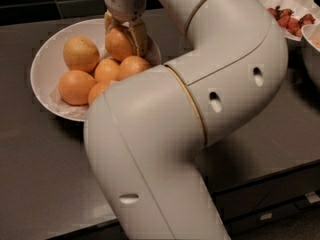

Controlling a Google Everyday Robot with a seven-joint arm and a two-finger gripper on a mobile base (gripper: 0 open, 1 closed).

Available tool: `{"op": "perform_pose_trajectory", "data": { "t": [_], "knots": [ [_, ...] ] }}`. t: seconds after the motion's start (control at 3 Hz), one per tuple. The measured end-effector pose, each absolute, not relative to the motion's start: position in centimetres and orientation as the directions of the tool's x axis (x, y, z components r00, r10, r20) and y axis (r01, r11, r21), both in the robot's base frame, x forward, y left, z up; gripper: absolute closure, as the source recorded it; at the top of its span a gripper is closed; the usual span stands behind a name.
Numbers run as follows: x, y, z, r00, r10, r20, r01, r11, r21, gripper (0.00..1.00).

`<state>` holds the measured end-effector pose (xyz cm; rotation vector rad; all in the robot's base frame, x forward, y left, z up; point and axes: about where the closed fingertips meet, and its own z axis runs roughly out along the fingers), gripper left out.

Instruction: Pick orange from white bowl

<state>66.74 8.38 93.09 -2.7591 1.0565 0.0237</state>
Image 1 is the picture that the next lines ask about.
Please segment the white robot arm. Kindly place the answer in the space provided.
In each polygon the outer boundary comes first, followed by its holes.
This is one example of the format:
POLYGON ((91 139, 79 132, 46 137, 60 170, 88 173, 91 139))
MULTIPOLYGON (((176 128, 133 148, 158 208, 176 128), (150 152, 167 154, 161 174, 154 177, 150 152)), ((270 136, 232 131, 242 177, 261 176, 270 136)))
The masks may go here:
POLYGON ((287 43, 257 0, 159 1, 191 49, 94 101, 88 160, 129 240, 230 240, 194 158, 273 99, 287 43))

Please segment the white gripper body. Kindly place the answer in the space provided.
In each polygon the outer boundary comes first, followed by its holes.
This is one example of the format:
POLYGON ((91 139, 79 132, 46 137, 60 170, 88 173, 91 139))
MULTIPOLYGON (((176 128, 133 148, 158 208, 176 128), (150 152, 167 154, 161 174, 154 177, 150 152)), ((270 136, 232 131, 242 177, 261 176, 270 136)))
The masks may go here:
POLYGON ((135 22, 141 19, 146 9, 146 0, 104 0, 107 11, 120 24, 135 22))

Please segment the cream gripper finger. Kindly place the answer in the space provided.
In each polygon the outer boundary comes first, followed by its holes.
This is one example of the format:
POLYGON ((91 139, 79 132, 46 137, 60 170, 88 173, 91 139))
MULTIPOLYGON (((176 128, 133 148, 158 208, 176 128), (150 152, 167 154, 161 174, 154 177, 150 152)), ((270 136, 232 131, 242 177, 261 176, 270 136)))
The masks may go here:
POLYGON ((119 26, 120 26, 120 22, 113 17, 110 11, 106 11, 104 14, 105 32, 109 33, 112 29, 119 26))
POLYGON ((143 57, 147 52, 148 35, 145 23, 139 19, 129 24, 129 32, 134 42, 136 54, 143 57))

